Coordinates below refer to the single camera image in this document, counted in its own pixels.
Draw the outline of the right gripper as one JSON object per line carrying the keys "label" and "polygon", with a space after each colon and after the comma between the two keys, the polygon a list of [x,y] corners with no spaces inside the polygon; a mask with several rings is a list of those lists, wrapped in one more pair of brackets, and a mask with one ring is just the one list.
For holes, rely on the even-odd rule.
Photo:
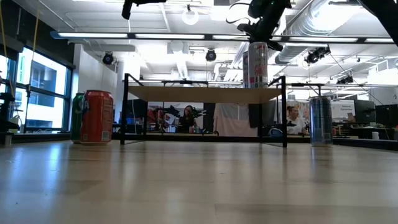
{"label": "right gripper", "polygon": [[[237,29],[249,36],[250,42],[255,42],[256,35],[271,35],[285,9],[291,9],[290,0],[252,0],[248,15],[252,18],[259,18],[255,24],[239,24]],[[267,41],[267,46],[275,51],[281,52],[283,46],[273,40]]]}

